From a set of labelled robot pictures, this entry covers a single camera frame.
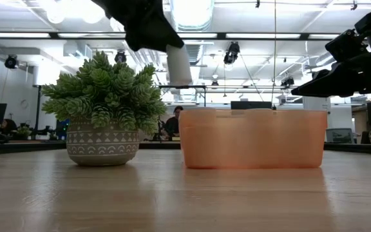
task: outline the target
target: translucent plastic container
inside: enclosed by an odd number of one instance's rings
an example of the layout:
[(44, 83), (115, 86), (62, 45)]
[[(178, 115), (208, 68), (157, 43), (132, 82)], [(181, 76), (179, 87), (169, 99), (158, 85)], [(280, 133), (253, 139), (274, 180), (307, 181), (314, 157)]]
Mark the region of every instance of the translucent plastic container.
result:
[(318, 168), (327, 113), (306, 110), (186, 110), (181, 148), (188, 168)]

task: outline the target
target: ceiling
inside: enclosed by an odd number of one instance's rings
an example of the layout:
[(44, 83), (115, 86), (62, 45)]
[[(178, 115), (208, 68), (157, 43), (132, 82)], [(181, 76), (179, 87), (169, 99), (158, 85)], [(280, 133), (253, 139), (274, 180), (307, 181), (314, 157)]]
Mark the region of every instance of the ceiling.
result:
[[(78, 17), (66, 18), (58, 24), (51, 23), (47, 18), (46, 10), (41, 7), (41, 1), (45, 0), (0, 0), (0, 31), (113, 31), (109, 20), (105, 17), (94, 24), (86, 23)], [(197, 0), (189, 2), (190, 5), (200, 3)], [(277, 14), (275, 17), (274, 0), (261, 0), (259, 8), (256, 8), (256, 1), (214, 0), (211, 25), (206, 32), (274, 33), (276, 31), (295, 34), (303, 32), (339, 34), (353, 28), (354, 23), (371, 12), (370, 0), (356, 2), (357, 9), (350, 10), (353, 0), (276, 0)], [(169, 1), (164, 0), (163, 4), (167, 19), (174, 24), (170, 14)], [(184, 9), (184, 14), (192, 15), (193, 6)], [(67, 42), (70, 41), (0, 39), (0, 48), (39, 48), (62, 63), (62, 66), (67, 67), (68, 71), (77, 70), (82, 61), (64, 55), (64, 45)], [(278, 82), (288, 75), (293, 76), (296, 85), (299, 85), (306, 79), (303, 78), (301, 64), (296, 63), (298, 61), (304, 62), (305, 57), (316, 58), (325, 54), (324, 45), (327, 43), (325, 41), (238, 41), (241, 51), (239, 58), (231, 70), (225, 70), (222, 59), (230, 41), (207, 40), (205, 42), (211, 42), (211, 44), (204, 45), (200, 71), (197, 73), (199, 82), (195, 82), (195, 84), (210, 84), (215, 74), (218, 79), (230, 80), (226, 82), (230, 85), (252, 83), (271, 85), (273, 77), (276, 77), (276, 82)], [(80, 40), (79, 43), (87, 44), (94, 51), (107, 50), (115, 53), (117, 50), (127, 49), (123, 45), (123, 41)], [(159, 55), (165, 66), (166, 55), (163, 53), (159, 53)], [(132, 67), (136, 65), (130, 56), (128, 56), (127, 62)], [(287, 71), (287, 73), (278, 76), (282, 71)]]

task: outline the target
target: black ceiling fixture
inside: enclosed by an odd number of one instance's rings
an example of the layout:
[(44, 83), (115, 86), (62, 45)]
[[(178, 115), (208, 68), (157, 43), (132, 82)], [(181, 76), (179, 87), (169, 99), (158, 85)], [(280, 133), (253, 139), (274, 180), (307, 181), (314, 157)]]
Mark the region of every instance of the black ceiling fixture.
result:
[(126, 56), (126, 53), (124, 51), (117, 51), (117, 54), (114, 58), (114, 61), (115, 62), (120, 62), (120, 63), (125, 63), (127, 62), (127, 56)]
[(290, 86), (292, 85), (294, 85), (293, 77), (288, 77), (288, 78), (284, 78), (283, 80), (281, 80), (280, 86), (284, 87), (284, 90), (290, 88)]
[(237, 60), (239, 53), (240, 46), (238, 45), (238, 42), (231, 42), (230, 47), (227, 49), (224, 56), (224, 64), (234, 63)]
[(355, 10), (355, 9), (357, 9), (357, 2), (356, 0), (353, 0), (353, 6), (350, 10)]
[(16, 55), (8, 55), (8, 58), (5, 60), (5, 67), (9, 69), (17, 69), (18, 68), (18, 60)]

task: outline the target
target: ceramic planter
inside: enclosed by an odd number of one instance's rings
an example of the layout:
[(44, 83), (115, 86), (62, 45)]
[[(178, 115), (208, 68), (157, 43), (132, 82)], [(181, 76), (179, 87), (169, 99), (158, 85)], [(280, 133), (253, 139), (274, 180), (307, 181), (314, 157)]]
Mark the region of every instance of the ceramic planter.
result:
[(67, 131), (67, 151), (82, 166), (121, 165), (138, 151), (138, 131), (124, 131), (116, 121), (94, 128), (90, 120), (72, 119)]

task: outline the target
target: wooden table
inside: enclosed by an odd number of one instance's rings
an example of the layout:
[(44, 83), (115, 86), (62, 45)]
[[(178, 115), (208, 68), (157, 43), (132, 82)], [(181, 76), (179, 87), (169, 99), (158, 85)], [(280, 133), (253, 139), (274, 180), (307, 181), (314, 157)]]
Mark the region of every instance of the wooden table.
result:
[(0, 231), (370, 231), (371, 155), (321, 169), (185, 169), (178, 150), (81, 168), (66, 151), (0, 155)]

